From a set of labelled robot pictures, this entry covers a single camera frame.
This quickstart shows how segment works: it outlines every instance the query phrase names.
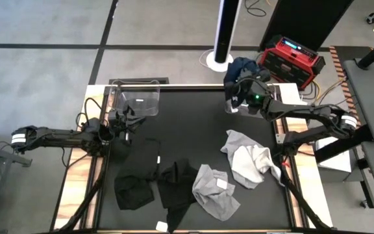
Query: gray cloth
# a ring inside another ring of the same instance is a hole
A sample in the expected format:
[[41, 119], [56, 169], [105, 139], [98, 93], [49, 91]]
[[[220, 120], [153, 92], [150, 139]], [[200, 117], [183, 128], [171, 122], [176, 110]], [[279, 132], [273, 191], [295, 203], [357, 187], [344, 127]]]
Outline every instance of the gray cloth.
[[281, 183], [281, 170], [273, 164], [269, 149], [237, 131], [228, 130], [226, 133], [226, 144], [220, 150], [227, 153], [233, 178], [237, 182], [248, 189], [254, 189], [264, 181], [262, 174], [270, 168], [273, 176]]
[[233, 192], [234, 185], [227, 182], [226, 172], [212, 170], [205, 164], [200, 166], [193, 184], [193, 195], [207, 213], [218, 220], [228, 220], [240, 206], [232, 197]]

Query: transparent container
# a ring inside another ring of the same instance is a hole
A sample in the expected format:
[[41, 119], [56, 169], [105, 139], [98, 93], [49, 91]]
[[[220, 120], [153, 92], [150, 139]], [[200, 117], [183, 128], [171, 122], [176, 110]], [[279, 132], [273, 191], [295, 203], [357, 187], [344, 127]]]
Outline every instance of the transparent container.
[[110, 95], [114, 95], [112, 108], [119, 115], [131, 111], [133, 116], [155, 116], [158, 114], [160, 101], [160, 83], [151, 82], [124, 82], [116, 80], [110, 87]]

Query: black cloth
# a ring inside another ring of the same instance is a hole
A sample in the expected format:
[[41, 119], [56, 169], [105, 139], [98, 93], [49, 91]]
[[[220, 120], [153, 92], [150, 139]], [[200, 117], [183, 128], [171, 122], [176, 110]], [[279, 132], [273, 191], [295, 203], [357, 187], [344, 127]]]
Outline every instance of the black cloth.
[[154, 200], [150, 181], [158, 177], [159, 143], [149, 139], [134, 139], [128, 158], [115, 178], [116, 201], [121, 210], [135, 210]]
[[190, 204], [196, 202], [192, 188], [197, 173], [187, 159], [181, 159], [165, 169], [158, 178], [162, 206], [168, 209], [167, 224], [170, 233], [178, 227]]

